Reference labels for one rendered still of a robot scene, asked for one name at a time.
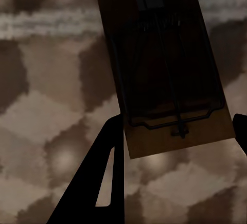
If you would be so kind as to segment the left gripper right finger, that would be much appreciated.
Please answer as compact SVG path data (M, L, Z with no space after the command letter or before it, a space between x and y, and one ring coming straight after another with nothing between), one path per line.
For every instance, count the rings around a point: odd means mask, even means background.
M235 114L233 126L236 134L236 140L247 155L247 116Z

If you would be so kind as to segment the mousetrap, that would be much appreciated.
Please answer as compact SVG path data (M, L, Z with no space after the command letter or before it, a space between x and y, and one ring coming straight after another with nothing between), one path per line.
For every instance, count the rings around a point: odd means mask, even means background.
M130 159L236 138L198 0L98 0Z

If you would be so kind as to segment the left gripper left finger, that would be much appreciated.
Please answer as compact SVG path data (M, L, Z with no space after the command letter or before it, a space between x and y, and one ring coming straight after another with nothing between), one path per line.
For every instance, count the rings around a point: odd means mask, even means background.
M47 224L125 224L124 115L106 121ZM111 204L95 206L111 149Z

